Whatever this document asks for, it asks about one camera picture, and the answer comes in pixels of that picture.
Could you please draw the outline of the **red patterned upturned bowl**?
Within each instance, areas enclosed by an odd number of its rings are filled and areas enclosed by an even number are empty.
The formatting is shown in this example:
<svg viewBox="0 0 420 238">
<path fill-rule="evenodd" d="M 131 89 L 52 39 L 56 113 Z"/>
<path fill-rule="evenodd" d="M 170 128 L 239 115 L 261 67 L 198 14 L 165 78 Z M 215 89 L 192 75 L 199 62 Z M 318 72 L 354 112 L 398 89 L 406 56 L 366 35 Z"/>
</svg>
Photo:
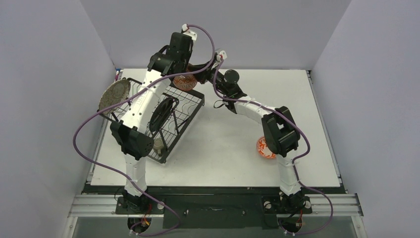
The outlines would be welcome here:
<svg viewBox="0 0 420 238">
<path fill-rule="evenodd" d="M 190 91 L 198 84 L 196 78 L 192 74 L 177 76 L 172 83 L 176 88 L 182 91 Z"/>
</svg>

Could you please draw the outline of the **black round plate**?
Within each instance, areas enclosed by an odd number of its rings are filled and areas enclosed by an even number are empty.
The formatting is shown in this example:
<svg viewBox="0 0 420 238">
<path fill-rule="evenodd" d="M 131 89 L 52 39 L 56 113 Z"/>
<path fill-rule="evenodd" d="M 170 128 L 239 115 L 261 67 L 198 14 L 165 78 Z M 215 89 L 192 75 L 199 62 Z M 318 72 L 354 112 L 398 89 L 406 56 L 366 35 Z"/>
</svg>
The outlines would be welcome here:
<svg viewBox="0 0 420 238">
<path fill-rule="evenodd" d="M 158 104 L 149 121 L 150 132 L 156 132 L 162 128 L 166 120 L 172 114 L 174 106 L 177 106 L 178 103 L 178 99 L 167 97 Z"/>
</svg>

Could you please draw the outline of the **speckled oval plate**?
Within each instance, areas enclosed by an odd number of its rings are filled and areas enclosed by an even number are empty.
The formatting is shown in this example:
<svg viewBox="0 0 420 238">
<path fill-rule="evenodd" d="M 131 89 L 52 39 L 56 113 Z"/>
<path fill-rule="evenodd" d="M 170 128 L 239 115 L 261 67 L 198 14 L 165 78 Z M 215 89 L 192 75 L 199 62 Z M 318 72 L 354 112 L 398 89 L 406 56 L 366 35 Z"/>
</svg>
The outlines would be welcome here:
<svg viewBox="0 0 420 238">
<path fill-rule="evenodd" d="M 98 110 L 101 111 L 126 100 L 129 96 L 130 88 L 131 83 L 126 78 L 113 82 L 102 94 Z"/>
</svg>

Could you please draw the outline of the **olive green ceramic mug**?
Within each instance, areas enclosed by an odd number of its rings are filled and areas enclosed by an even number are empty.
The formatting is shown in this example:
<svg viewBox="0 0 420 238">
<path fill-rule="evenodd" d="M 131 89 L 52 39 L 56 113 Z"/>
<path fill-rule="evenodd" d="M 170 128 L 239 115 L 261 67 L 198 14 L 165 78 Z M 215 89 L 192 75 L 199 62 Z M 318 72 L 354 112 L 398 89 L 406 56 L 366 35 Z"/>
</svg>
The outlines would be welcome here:
<svg viewBox="0 0 420 238">
<path fill-rule="evenodd" d="M 153 150 L 158 156 L 162 157 L 167 151 L 166 142 L 162 138 L 156 138 L 154 140 Z"/>
</svg>

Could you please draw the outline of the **orange floral bowl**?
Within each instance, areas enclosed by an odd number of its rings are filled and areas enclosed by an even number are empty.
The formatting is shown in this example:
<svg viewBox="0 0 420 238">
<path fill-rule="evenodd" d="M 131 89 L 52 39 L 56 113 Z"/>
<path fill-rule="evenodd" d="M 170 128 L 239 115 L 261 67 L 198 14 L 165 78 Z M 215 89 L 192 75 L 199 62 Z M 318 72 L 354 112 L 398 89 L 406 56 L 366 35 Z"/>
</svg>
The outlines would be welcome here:
<svg viewBox="0 0 420 238">
<path fill-rule="evenodd" d="M 256 142 L 256 149 L 259 155 L 265 159 L 275 159 L 276 155 L 270 151 L 266 143 L 265 137 L 260 137 Z"/>
</svg>

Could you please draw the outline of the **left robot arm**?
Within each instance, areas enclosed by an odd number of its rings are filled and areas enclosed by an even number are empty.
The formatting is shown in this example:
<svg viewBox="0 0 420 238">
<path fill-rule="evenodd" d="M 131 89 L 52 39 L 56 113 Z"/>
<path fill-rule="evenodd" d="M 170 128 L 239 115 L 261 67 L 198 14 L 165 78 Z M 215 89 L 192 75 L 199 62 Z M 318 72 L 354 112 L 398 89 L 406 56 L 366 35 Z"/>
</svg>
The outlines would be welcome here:
<svg viewBox="0 0 420 238">
<path fill-rule="evenodd" d="M 147 125 L 162 93 L 170 85 L 169 78 L 160 78 L 186 72 L 196 39 L 197 33 L 190 30 L 171 35 L 169 45 L 151 56 L 139 96 L 133 98 L 121 120 L 110 126 L 112 136 L 125 155 L 128 179 L 123 198 L 135 213 L 147 211 L 150 204 L 150 199 L 142 194 L 147 190 L 145 157 L 154 144 L 146 135 Z"/>
</svg>

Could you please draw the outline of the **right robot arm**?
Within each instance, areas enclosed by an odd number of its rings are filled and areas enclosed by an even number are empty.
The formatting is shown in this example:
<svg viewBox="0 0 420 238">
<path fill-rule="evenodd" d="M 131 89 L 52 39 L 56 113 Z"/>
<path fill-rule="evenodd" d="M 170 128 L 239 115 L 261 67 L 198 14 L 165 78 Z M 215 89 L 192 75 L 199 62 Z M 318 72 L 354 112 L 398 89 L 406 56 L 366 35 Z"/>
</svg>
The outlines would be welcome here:
<svg viewBox="0 0 420 238">
<path fill-rule="evenodd" d="M 291 155 L 298 149 L 301 138 L 305 142 L 308 140 L 296 126 L 290 110 L 287 107 L 269 107 L 252 99 L 239 86 L 239 73 L 232 69 L 221 73 L 219 66 L 215 61 L 209 67 L 190 64 L 187 71 L 198 83 L 211 83 L 216 95 L 231 112 L 246 116 L 262 126 L 266 146 L 278 162 L 282 192 L 280 207 L 291 214 L 310 209 L 312 205 L 302 191 L 304 186 L 296 167 L 297 160 L 302 156 Z"/>
</svg>

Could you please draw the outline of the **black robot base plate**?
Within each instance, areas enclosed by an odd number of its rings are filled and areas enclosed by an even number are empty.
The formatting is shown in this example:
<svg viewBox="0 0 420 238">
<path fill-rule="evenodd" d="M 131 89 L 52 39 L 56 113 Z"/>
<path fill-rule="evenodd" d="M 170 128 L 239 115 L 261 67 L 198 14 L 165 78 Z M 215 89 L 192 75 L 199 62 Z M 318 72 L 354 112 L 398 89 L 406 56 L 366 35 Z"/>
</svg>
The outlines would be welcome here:
<svg viewBox="0 0 420 238">
<path fill-rule="evenodd" d="M 169 229 L 284 228 L 296 232 L 303 214 L 312 213 L 310 196 L 322 190 L 303 188 L 285 195 L 274 187 L 163 187 L 151 186 L 137 199 L 122 186 L 85 185 L 85 194 L 108 194 L 116 200 L 114 214 L 127 215 L 127 225 L 144 232 L 157 216 Z"/>
</svg>

